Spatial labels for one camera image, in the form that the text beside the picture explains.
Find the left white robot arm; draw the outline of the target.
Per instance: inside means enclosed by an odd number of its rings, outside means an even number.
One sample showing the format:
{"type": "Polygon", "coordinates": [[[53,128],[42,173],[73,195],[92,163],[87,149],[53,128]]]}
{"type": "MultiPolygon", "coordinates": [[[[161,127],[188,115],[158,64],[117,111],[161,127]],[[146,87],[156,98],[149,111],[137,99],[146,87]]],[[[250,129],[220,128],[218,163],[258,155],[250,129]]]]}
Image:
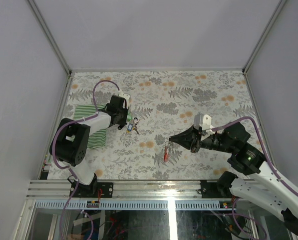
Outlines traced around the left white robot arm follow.
{"type": "Polygon", "coordinates": [[[81,185],[81,191],[87,197],[98,193],[96,174],[84,159],[89,136],[117,125],[122,129],[127,124],[130,95],[119,92],[113,95],[104,109],[92,116],[80,120],[64,118],[51,142],[49,152],[59,169],[68,169],[81,185]]]}

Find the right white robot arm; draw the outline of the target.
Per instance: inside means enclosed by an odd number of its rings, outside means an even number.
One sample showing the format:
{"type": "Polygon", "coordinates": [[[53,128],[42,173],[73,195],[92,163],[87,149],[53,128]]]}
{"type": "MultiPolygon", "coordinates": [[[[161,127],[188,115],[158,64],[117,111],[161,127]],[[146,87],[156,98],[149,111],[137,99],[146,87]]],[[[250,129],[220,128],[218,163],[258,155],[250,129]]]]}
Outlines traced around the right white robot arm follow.
{"type": "Polygon", "coordinates": [[[220,128],[201,130],[191,126],[186,131],[169,137],[192,153],[200,149],[231,154],[231,167],[257,181],[265,189],[250,186],[236,174],[226,171],[217,181],[217,193],[246,199],[276,216],[284,226],[298,236],[298,187],[282,175],[268,160],[267,155],[248,143],[250,134],[240,122],[220,128]]]}

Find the red handled metal key tool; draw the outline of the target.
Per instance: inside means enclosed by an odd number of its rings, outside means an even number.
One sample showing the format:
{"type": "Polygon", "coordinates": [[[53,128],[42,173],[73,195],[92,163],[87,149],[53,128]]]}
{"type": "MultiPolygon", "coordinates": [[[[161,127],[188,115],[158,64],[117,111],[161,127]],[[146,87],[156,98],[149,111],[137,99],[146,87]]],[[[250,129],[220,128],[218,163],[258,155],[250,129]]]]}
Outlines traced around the red handled metal key tool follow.
{"type": "Polygon", "coordinates": [[[167,142],[164,146],[164,155],[163,155],[163,162],[166,163],[169,159],[169,152],[170,152],[171,143],[167,142]]]}

